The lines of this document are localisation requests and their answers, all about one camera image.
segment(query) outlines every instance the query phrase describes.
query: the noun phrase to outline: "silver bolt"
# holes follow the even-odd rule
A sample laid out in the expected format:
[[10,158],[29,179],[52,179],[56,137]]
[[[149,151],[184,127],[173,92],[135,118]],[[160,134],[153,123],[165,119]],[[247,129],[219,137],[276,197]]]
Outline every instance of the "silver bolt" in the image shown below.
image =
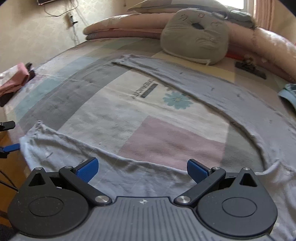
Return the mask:
[[179,196],[176,198],[176,202],[178,203],[182,203],[182,204],[187,204],[191,201],[190,197],[187,196]]
[[106,203],[106,202],[109,202],[110,198],[105,195],[101,195],[101,196],[97,196],[94,200],[99,203]]

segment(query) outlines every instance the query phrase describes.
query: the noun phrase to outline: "curtain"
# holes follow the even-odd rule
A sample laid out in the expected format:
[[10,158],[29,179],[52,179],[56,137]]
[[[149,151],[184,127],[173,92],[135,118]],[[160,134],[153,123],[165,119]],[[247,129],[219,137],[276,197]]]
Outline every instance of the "curtain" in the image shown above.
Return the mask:
[[266,30],[271,30],[274,18],[275,0],[256,0],[254,2],[254,17],[258,26]]

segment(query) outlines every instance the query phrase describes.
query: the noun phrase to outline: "bed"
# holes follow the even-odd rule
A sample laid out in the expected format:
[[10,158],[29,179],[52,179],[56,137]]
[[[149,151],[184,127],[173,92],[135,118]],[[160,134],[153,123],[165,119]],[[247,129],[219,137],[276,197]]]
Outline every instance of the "bed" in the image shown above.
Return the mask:
[[109,152],[186,170],[194,158],[206,166],[238,172],[266,169],[258,149],[233,123],[195,99],[151,76],[110,63],[123,54],[151,56],[226,79],[258,95],[294,118],[277,96],[287,81],[267,79],[235,68],[225,57],[205,66],[164,53],[158,39],[105,38],[86,41],[36,69],[31,80],[5,106],[13,142],[38,121]]

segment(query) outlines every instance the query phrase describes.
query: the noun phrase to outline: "flower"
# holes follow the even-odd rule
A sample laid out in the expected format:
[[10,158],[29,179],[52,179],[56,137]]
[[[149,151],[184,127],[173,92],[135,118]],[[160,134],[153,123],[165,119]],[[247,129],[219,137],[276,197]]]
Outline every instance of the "flower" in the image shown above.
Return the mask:
[[184,94],[179,92],[172,92],[171,94],[165,94],[167,97],[163,97],[163,101],[168,104],[168,106],[174,106],[177,110],[178,109],[186,109],[193,104],[189,101],[189,98],[186,97]]

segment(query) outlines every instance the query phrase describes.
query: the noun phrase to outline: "blue rubber pad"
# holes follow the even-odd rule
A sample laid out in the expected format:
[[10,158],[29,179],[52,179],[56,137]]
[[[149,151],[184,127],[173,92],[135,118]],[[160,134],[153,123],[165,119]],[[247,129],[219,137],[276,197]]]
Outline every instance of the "blue rubber pad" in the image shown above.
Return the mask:
[[97,158],[90,161],[76,171],[76,176],[80,177],[83,181],[89,182],[95,174],[99,171],[99,161]]
[[191,160],[187,162],[187,172],[196,183],[201,182],[209,176],[208,171],[204,170],[202,167],[198,166]]
[[19,150],[19,149],[20,149],[20,144],[17,143],[17,144],[13,144],[13,145],[4,147],[3,151],[4,152],[11,152],[11,151]]

